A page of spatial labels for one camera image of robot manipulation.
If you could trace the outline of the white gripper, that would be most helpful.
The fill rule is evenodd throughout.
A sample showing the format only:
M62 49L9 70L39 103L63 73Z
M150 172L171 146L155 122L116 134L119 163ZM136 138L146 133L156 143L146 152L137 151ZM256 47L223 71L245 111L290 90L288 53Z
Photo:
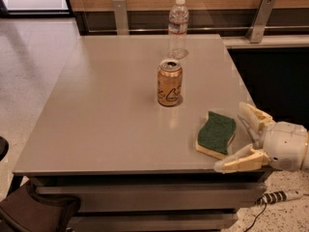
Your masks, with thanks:
M265 165L290 172L308 171L308 130L305 127L287 122L274 123L271 115L246 102L239 104L239 112L249 134L263 134L263 150L255 150L248 144L216 162L213 167L216 172L245 172Z

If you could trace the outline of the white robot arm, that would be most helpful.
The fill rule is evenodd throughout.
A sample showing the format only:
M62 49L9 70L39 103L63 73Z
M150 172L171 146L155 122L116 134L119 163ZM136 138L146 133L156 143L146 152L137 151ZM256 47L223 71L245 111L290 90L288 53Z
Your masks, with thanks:
M309 133L305 127L275 122L269 114L245 102L239 104L239 111L252 143L216 162L216 172L245 172L265 165L290 172L309 171Z

